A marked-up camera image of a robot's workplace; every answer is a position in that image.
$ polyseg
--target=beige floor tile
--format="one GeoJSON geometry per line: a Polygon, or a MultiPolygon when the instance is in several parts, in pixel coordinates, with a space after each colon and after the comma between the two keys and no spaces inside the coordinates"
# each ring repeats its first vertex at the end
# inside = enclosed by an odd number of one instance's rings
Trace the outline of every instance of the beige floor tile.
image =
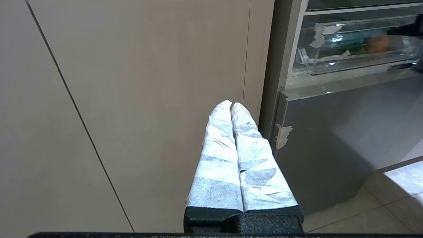
{"type": "Polygon", "coordinates": [[[313,230],[311,233],[411,233],[385,207],[376,208],[328,226],[313,230]]]}
{"type": "Polygon", "coordinates": [[[361,188],[357,195],[349,201],[305,216],[302,227],[304,232],[308,232],[379,206],[382,206],[382,204],[370,195],[365,188],[361,188]]]}
{"type": "Polygon", "coordinates": [[[423,233],[423,193],[388,204],[386,207],[412,232],[423,233]]]}
{"type": "Polygon", "coordinates": [[[375,172],[365,187],[382,204],[423,192],[423,161],[387,172],[375,172]]]}

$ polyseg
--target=paper towel wrapping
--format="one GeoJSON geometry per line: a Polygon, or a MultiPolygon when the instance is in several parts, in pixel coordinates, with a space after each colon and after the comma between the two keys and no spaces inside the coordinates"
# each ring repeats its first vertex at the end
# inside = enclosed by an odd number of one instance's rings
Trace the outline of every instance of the paper towel wrapping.
{"type": "Polygon", "coordinates": [[[187,206],[243,211],[231,104],[220,103],[209,116],[187,206]]]}
{"type": "Polygon", "coordinates": [[[231,115],[244,211],[298,205],[248,110],[235,103],[231,115]]]}

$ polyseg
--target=gray refrigerator door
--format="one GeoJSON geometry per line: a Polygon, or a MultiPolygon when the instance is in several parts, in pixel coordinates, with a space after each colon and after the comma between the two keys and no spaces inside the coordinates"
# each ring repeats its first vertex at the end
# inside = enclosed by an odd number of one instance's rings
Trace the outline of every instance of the gray refrigerator door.
{"type": "Polygon", "coordinates": [[[276,123],[292,126],[285,146],[271,145],[310,214],[352,198],[373,170],[401,162],[422,141],[423,75],[406,69],[283,91],[276,123]]]}

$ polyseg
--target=tile floor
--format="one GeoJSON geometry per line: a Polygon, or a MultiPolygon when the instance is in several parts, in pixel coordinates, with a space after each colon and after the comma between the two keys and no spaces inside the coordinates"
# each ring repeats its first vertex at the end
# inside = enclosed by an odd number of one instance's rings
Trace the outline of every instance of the tile floor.
{"type": "Polygon", "coordinates": [[[374,172],[351,200],[305,216],[303,229],[423,234],[423,158],[374,172]]]}

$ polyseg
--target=beige cabinet door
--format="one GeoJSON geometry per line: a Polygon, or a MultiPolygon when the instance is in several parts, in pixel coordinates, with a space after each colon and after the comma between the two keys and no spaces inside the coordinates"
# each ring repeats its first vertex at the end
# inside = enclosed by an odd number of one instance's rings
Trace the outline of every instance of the beige cabinet door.
{"type": "Polygon", "coordinates": [[[182,232],[216,104],[241,102],[247,0],[31,0],[136,232],[182,232]]]}
{"type": "Polygon", "coordinates": [[[0,237],[130,232],[25,1],[0,32],[0,237]]]}

